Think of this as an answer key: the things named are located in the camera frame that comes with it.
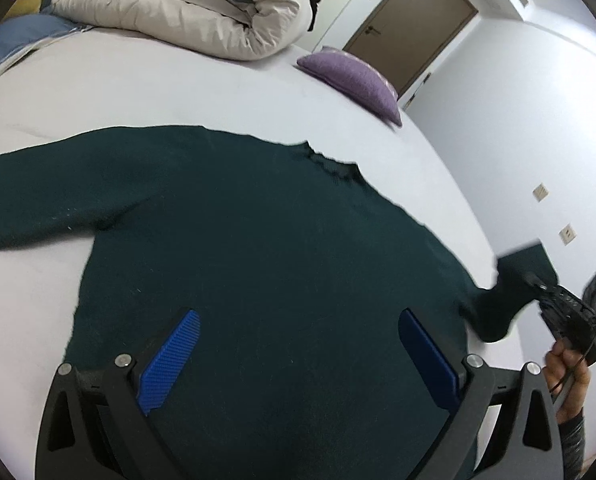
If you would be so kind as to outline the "right hand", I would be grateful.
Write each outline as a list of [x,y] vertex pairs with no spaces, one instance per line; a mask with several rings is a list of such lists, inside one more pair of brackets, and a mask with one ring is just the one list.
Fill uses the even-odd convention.
[[557,396],[556,422],[561,425],[583,410],[591,381],[588,363],[577,350],[568,349],[557,339],[544,357],[542,374],[548,390]]

